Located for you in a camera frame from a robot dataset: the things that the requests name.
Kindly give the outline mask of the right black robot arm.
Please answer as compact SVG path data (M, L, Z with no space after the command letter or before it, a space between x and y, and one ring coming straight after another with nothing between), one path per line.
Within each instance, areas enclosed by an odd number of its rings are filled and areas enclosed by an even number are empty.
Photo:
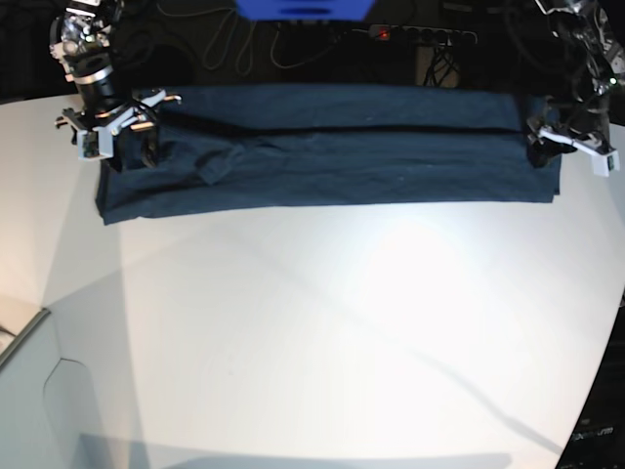
M125 164L117 141L129 132L144 135L141 161L146 167L156 166L159 108L182 101L163 89L135 92L121 80L111 37L124 9L123 1L70 1L53 21L49 47L82 100L79 110L65 108L55 126L71 129L71 142L81 160L106 160L117 172Z

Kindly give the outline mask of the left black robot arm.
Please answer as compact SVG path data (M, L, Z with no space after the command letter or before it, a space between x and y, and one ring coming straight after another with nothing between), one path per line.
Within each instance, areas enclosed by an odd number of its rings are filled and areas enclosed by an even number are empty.
M583 152L595 175L620 169L609 136L610 98L624 90L624 3L622 1L538 1L562 41L567 62L559 72L567 93L547 99L526 120L532 164L545 166L558 156Z

